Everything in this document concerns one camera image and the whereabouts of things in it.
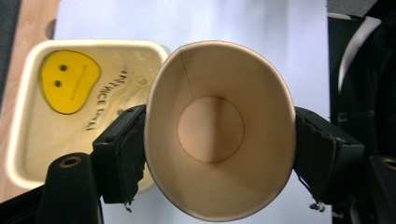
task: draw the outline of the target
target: white paper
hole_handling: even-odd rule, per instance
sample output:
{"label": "white paper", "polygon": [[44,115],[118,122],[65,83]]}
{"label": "white paper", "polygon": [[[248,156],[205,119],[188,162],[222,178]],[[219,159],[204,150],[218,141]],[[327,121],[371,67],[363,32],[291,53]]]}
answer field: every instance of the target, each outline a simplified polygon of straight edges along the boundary
{"label": "white paper", "polygon": [[[169,48],[231,41],[260,53],[285,79],[294,104],[330,117],[326,0],[62,0],[55,39],[147,39]],[[258,214],[233,223],[331,223],[331,208],[309,209],[293,174]],[[107,223],[203,223],[177,210],[158,189],[137,195],[129,214],[104,204]]]}

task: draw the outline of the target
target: yellow smiley face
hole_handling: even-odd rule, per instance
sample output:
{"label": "yellow smiley face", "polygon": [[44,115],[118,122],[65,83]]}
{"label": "yellow smiley face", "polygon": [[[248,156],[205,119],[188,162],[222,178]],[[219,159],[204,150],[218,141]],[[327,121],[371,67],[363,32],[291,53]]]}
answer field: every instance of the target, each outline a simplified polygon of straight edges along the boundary
{"label": "yellow smiley face", "polygon": [[44,59],[39,82],[49,106],[62,114],[79,111],[99,79],[100,67],[90,57],[70,51],[54,51]]}

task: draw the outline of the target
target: wooden table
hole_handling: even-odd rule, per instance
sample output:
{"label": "wooden table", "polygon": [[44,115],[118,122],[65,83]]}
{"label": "wooden table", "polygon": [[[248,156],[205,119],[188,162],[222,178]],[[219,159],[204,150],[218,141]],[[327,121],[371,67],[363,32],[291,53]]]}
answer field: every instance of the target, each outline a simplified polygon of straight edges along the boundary
{"label": "wooden table", "polygon": [[0,117],[0,163],[3,164],[0,167],[0,203],[27,191],[15,186],[6,176],[5,159],[10,124],[26,55],[36,44],[49,39],[51,23],[57,17],[58,6],[57,0],[21,2]]}

